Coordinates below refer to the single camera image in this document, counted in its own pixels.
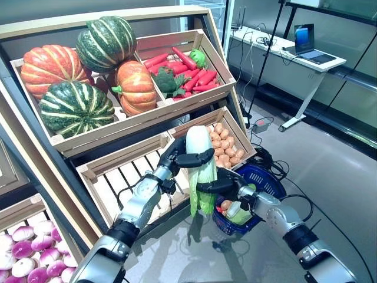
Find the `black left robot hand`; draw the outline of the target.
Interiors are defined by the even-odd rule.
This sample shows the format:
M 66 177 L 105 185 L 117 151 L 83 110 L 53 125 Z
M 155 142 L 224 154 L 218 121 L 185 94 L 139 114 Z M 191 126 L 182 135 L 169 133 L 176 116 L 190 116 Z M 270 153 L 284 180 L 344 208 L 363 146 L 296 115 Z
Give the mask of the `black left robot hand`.
M 214 149 L 200 153 L 186 152 L 186 136 L 175 139 L 171 145 L 160 156 L 158 166 L 168 168 L 172 176 L 176 176 L 181 168 L 197 168 L 207 164 L 214 156 Z

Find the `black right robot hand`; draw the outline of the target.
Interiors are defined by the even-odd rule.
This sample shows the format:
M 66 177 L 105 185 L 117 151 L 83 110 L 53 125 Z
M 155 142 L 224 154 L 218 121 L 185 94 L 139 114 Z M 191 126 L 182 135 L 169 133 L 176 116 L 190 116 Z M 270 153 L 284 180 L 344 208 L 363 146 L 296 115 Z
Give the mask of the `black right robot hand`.
M 223 167 L 217 168 L 217 180 L 207 183 L 198 181 L 196 190 L 220 195 L 232 201 L 250 198 L 255 193 L 241 175 Z

